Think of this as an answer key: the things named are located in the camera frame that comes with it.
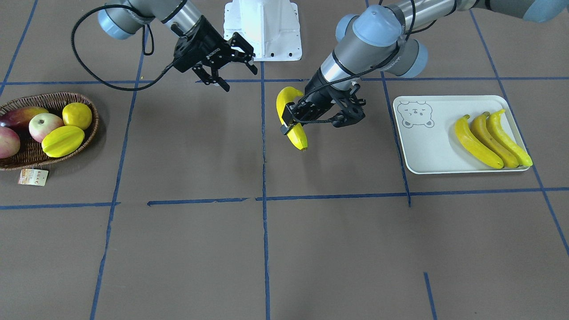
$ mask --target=fruit basket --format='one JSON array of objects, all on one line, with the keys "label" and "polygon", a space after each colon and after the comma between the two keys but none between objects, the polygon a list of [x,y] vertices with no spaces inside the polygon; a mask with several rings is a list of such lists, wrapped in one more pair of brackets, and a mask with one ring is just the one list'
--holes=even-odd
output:
[{"label": "fruit basket", "polygon": [[0,170],[19,170],[24,168],[38,167],[61,162],[74,157],[91,143],[99,127],[99,114],[95,108],[94,103],[79,93],[46,93],[43,95],[22,97],[0,106],[0,115],[3,115],[11,110],[35,105],[45,108],[50,113],[61,117],[63,108],[72,102],[81,102],[87,105],[93,114],[93,120],[91,124],[87,129],[85,129],[85,139],[79,148],[77,148],[77,150],[61,158],[50,158],[43,152],[42,144],[32,139],[29,133],[19,133],[20,151],[12,157],[0,159]]}]

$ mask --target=grid line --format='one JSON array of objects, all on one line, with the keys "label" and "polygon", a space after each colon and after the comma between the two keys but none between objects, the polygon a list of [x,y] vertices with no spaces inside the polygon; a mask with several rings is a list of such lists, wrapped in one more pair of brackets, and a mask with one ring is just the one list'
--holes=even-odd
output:
[{"label": "grid line", "polygon": [[[545,191],[569,191],[567,187],[543,188]],[[440,196],[440,195],[474,195],[474,194],[513,194],[521,192],[542,192],[541,188],[516,188],[516,189],[488,189],[488,190],[449,190],[449,191],[417,191],[410,192],[411,196]],[[378,194],[337,194],[337,195],[296,195],[296,196],[269,196],[267,201],[283,200],[315,200],[315,199],[354,199],[354,198],[389,198],[404,197],[405,192],[386,192]]]},{"label": "grid line", "polygon": [[243,202],[249,198],[223,198],[223,199],[188,199],[188,200],[159,200],[148,201],[147,206],[162,206],[165,204],[188,204],[188,203],[221,203],[221,202]]},{"label": "grid line", "polygon": [[403,164],[403,155],[401,154],[401,147],[399,146],[399,139],[397,138],[397,129],[395,128],[395,118],[393,116],[393,111],[391,109],[391,99],[389,97],[389,90],[387,89],[387,83],[385,82],[385,74],[383,71],[381,72],[381,79],[385,93],[385,100],[387,102],[387,111],[389,112],[389,120],[391,121],[393,138],[395,140],[395,146],[397,147],[397,156],[399,156],[399,165],[401,166],[403,184],[405,185],[405,192],[407,193],[407,204],[409,205],[409,207],[411,207],[411,194],[409,192],[409,182],[407,181],[407,174],[405,173],[405,166]]},{"label": "grid line", "polygon": [[[508,99],[508,94],[506,93],[506,89],[504,88],[502,80],[500,79],[500,76],[498,75],[498,70],[496,68],[496,65],[494,64],[494,60],[492,59],[492,56],[490,54],[490,50],[488,49],[488,46],[486,45],[486,41],[484,40],[484,36],[482,35],[482,31],[480,30],[480,27],[478,25],[478,22],[476,21],[476,18],[474,16],[474,13],[472,12],[472,10],[470,10],[470,16],[472,17],[472,21],[474,22],[474,25],[476,27],[476,31],[478,32],[480,40],[482,41],[482,45],[484,46],[484,50],[486,51],[486,54],[488,55],[488,60],[490,61],[490,64],[492,65],[492,70],[494,70],[494,74],[496,75],[496,80],[498,81],[498,84],[500,85],[500,89],[502,90],[502,94],[504,95],[504,100],[506,100],[506,102],[510,106],[512,118],[514,119],[514,122],[516,123],[516,125],[519,127],[518,120],[516,119],[516,115],[514,113],[512,105]],[[520,132],[519,135],[522,138],[523,143],[527,146],[527,143],[523,137],[523,134]],[[555,224],[555,228],[557,229],[557,232],[559,233],[559,237],[561,238],[561,242],[563,243],[563,246],[565,247],[565,251],[566,251],[567,255],[569,256],[569,245],[567,244],[567,240],[565,239],[565,235],[563,234],[563,230],[561,229],[561,226],[559,225],[559,221],[557,220],[557,216],[555,214],[555,211],[553,210],[553,206],[551,205],[551,203],[549,201],[549,197],[547,196],[547,191],[543,187],[543,182],[541,181],[541,177],[539,176],[539,173],[538,173],[538,170],[537,170],[535,164],[533,165],[533,171],[535,174],[535,178],[537,179],[537,181],[539,183],[539,187],[541,188],[543,198],[547,204],[547,208],[549,209],[549,213],[551,214],[551,217],[552,217],[553,222]]]},{"label": "grid line", "polygon": [[[136,78],[136,81],[134,83],[135,88],[138,88],[139,79],[140,79],[141,72],[142,72],[142,63],[143,62],[144,62],[144,52],[141,52],[140,60],[138,62],[137,78]],[[126,147],[127,147],[128,140],[129,140],[130,122],[133,118],[134,103],[136,102],[136,99],[137,99],[137,93],[138,93],[137,91],[133,92],[133,98],[130,102],[129,118],[126,122],[125,137],[124,137],[124,140],[122,143],[121,158],[119,161],[118,171],[117,171],[117,182],[116,182],[114,192],[113,192],[113,201],[111,202],[111,206],[110,206],[110,210],[109,210],[109,221],[107,223],[106,238],[105,238],[105,251],[103,253],[103,257],[101,259],[101,264],[99,266],[99,272],[98,272],[98,276],[97,276],[97,285],[95,286],[95,293],[93,295],[93,305],[91,307],[91,315],[89,318],[90,320],[95,319],[95,313],[97,311],[97,303],[98,303],[98,299],[99,299],[99,293],[101,291],[102,277],[103,277],[103,272],[105,270],[106,255],[107,255],[107,252],[109,250],[111,223],[113,222],[114,210],[115,210],[116,205],[117,205],[118,190],[119,190],[119,187],[121,184],[122,168],[123,168],[123,165],[125,163]]]},{"label": "grid line", "polygon": [[263,138],[263,252],[265,258],[265,319],[271,320],[269,226],[267,223],[267,148],[265,135],[265,63],[261,62],[261,134]]},{"label": "grid line", "polygon": [[[488,80],[513,80],[513,81],[540,81],[540,80],[569,80],[569,77],[415,77],[415,78],[361,78],[365,82],[383,81],[488,81]],[[289,83],[306,82],[310,79],[264,79],[265,83]],[[225,79],[227,83],[260,83],[261,79]],[[111,80],[112,84],[134,84],[136,80]],[[139,84],[151,83],[151,80],[140,80]],[[78,80],[78,81],[3,81],[0,85],[58,85],[58,84],[102,84],[97,80]]]},{"label": "grid line", "polygon": [[423,272],[423,277],[425,278],[425,286],[427,287],[428,301],[429,301],[429,304],[431,305],[432,320],[437,320],[436,309],[435,309],[435,300],[432,297],[431,281],[428,279],[428,273]]},{"label": "grid line", "polygon": [[10,77],[10,72],[12,72],[12,68],[14,67],[14,63],[16,62],[16,58],[18,57],[18,53],[20,52],[22,43],[24,43],[24,38],[26,37],[26,33],[30,28],[30,24],[32,22],[32,18],[34,17],[35,9],[37,6],[38,6],[38,0],[35,0],[34,5],[32,6],[32,10],[30,11],[30,16],[28,17],[28,21],[26,22],[26,26],[24,27],[24,31],[22,32],[22,36],[20,37],[20,41],[16,46],[16,50],[14,51],[14,55],[12,56],[12,60],[10,61],[10,65],[8,66],[8,70],[6,71],[6,76],[4,76],[4,81],[2,82],[2,85],[0,85],[0,96],[2,96],[2,93],[4,92],[4,88],[6,87],[8,78]]},{"label": "grid line", "polygon": [[14,206],[0,206],[0,210],[48,209],[48,208],[85,208],[85,207],[110,207],[110,206],[111,206],[111,202],[19,204],[19,205],[14,205]]}]

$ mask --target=apple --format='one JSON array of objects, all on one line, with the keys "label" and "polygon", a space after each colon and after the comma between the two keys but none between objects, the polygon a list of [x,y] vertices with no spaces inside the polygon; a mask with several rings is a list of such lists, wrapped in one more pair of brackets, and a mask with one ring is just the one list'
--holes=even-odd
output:
[{"label": "apple", "polygon": [[8,158],[20,151],[20,137],[10,128],[0,126],[0,159]]},{"label": "apple", "polygon": [[23,108],[8,111],[0,116],[0,126],[8,127],[14,131],[27,131],[28,124],[33,117],[48,111],[39,106],[25,106]]},{"label": "apple", "polygon": [[40,113],[30,120],[30,135],[41,143],[50,132],[63,126],[63,119],[52,113]]}]

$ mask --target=white tray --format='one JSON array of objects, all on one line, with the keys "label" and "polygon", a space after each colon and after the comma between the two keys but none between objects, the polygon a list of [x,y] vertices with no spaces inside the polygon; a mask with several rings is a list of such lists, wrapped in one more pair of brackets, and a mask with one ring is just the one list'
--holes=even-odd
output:
[{"label": "white tray", "polygon": [[508,103],[499,96],[402,96],[393,101],[393,113],[407,168],[415,174],[525,171],[529,167],[491,168],[462,147],[454,134],[456,120],[469,122],[485,111],[505,109],[504,131],[524,150]]}]

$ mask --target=yellow banana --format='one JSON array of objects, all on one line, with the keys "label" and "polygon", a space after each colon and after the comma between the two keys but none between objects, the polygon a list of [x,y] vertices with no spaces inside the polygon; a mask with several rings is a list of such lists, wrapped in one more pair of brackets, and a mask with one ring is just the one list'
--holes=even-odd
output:
[{"label": "yellow banana", "polygon": [[472,134],[468,127],[469,118],[470,115],[465,114],[455,123],[455,135],[459,139],[460,144],[486,165],[495,169],[504,168],[504,161],[502,158],[482,144],[482,142]]},{"label": "yellow banana", "polygon": [[488,116],[490,116],[490,113],[486,111],[474,118],[472,123],[470,123],[470,131],[472,131],[472,134],[474,134],[482,144],[502,158],[504,166],[508,168],[519,167],[519,162],[516,156],[499,144],[498,141],[496,141],[488,132],[488,128],[486,127],[486,118],[488,118]]},{"label": "yellow banana", "polygon": [[513,141],[502,128],[502,123],[500,123],[500,116],[505,111],[506,110],[501,109],[500,111],[492,113],[488,117],[486,121],[488,132],[490,132],[492,137],[494,137],[496,141],[498,141],[502,146],[504,146],[504,148],[510,151],[516,157],[516,159],[518,159],[518,162],[520,164],[530,167],[533,165],[533,161],[531,160],[530,155],[527,154],[527,152],[525,152],[525,150],[522,147],[518,146],[517,143]]},{"label": "yellow banana", "polygon": [[[281,120],[281,125],[285,124],[285,121],[282,118],[282,114],[285,111],[285,105],[289,102],[293,102],[296,97],[302,97],[302,95],[302,91],[293,87],[285,87],[281,92],[279,92],[279,95],[277,96],[277,113]],[[304,151],[308,148],[308,139],[306,138],[306,133],[304,132],[304,128],[302,128],[301,124],[295,124],[286,136],[298,150]]]}]

